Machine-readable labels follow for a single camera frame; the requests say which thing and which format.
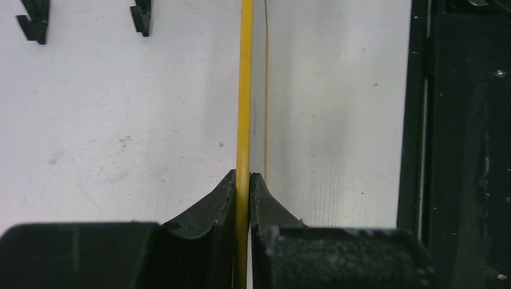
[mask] black metal frame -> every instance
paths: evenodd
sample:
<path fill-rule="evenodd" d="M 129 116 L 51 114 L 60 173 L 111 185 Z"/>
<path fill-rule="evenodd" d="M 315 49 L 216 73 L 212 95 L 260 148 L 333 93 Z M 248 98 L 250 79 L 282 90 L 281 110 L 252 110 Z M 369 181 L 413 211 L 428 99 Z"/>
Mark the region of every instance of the black metal frame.
<path fill-rule="evenodd" d="M 427 3 L 412 4 L 397 225 L 429 248 L 442 287 L 511 288 L 511 14 Z"/>

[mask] black bracket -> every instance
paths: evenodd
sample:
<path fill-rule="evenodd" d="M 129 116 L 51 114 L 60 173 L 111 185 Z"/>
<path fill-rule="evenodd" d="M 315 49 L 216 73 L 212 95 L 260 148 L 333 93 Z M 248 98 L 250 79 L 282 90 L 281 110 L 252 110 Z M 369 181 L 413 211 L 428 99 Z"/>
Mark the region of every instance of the black bracket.
<path fill-rule="evenodd" d="M 135 0 L 136 6 L 131 6 L 131 17 L 135 23 L 137 32 L 144 37 L 149 36 L 149 24 L 151 23 L 152 0 Z"/>
<path fill-rule="evenodd" d="M 21 0 L 27 10 L 26 15 L 17 15 L 17 21 L 25 33 L 27 40 L 46 44 L 46 30 L 48 29 L 49 0 Z"/>

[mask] black plastic part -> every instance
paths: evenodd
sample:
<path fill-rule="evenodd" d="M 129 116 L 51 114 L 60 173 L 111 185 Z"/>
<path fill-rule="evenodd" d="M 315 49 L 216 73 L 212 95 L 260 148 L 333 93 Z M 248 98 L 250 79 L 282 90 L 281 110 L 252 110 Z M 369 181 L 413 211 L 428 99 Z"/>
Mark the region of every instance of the black plastic part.
<path fill-rule="evenodd" d="M 309 228 L 250 180 L 252 271 L 262 288 L 435 288 L 431 259 L 396 230 Z"/>
<path fill-rule="evenodd" d="M 46 31 L 49 22 L 49 0 L 21 0 L 23 6 L 30 16 L 17 15 L 16 19 L 29 41 L 37 41 L 39 44 L 46 44 Z"/>
<path fill-rule="evenodd" d="M 0 288 L 231 288 L 235 174 L 171 221 L 21 225 L 0 239 Z"/>
<path fill-rule="evenodd" d="M 144 37 L 148 37 L 151 24 L 152 0 L 135 0 L 135 4 L 136 6 L 130 7 L 135 28 Z"/>

